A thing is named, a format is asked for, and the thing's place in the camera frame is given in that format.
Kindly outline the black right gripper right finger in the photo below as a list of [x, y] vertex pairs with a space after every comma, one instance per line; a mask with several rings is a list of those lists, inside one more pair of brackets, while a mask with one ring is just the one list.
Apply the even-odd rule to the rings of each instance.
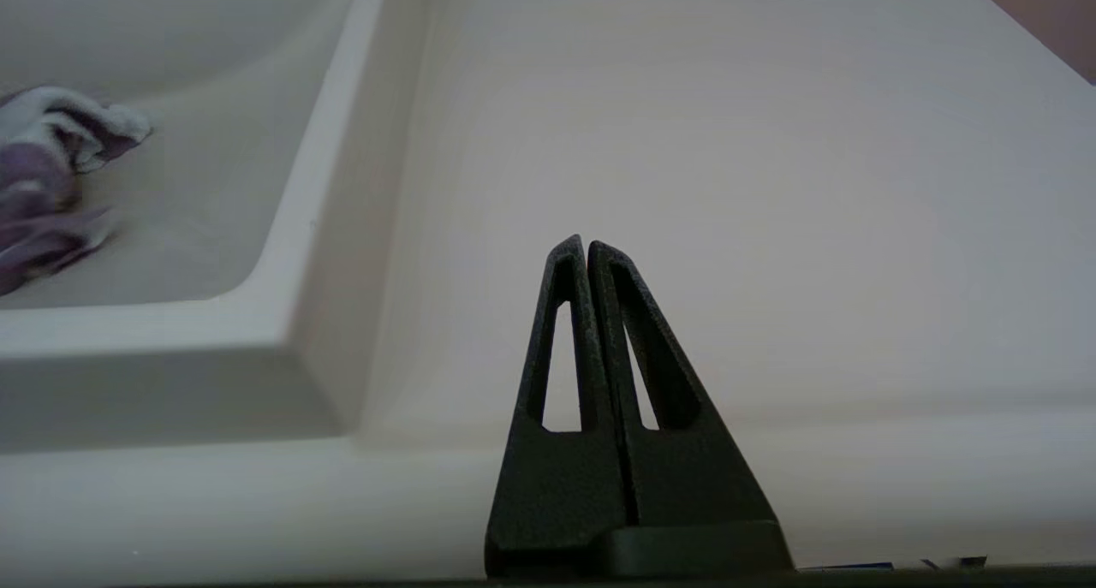
[[595, 241], [587, 280], [625, 482], [608, 573], [786, 573], [783, 527], [633, 260]]

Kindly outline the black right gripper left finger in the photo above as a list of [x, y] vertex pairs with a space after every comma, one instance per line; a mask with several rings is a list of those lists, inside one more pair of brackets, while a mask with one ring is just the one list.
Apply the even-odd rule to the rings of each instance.
[[[570, 308], [576, 431], [545, 427], [560, 307]], [[582, 577], [600, 570], [600, 541], [628, 518], [619, 409], [579, 235], [545, 268], [483, 545], [490, 577]]]

